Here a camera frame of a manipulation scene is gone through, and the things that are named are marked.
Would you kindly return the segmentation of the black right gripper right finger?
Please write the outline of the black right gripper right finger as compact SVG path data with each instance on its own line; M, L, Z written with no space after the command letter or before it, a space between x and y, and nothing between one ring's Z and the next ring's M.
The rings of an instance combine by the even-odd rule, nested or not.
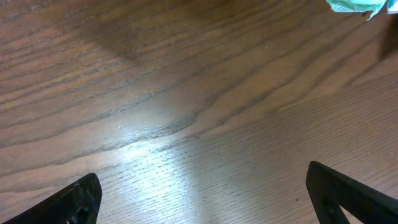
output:
M362 223L397 223L397 200L317 161L309 163L306 181L318 221L348 223L348 211Z

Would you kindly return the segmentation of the teal kleenex tissue pack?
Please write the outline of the teal kleenex tissue pack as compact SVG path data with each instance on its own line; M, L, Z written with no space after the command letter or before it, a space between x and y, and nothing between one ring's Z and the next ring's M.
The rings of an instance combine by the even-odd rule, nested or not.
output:
M389 0L387 4L388 14L398 14L398 0Z

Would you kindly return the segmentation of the teal wet wipes pack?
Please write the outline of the teal wet wipes pack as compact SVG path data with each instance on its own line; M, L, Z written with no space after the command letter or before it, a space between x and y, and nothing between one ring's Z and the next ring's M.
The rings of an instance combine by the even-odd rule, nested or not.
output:
M372 19L386 4L387 0L326 0L334 12L370 12Z

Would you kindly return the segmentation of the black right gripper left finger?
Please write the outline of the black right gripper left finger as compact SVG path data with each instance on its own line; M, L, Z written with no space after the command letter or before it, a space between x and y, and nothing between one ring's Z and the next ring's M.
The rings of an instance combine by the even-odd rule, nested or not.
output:
M102 188L89 173L4 224L96 224Z

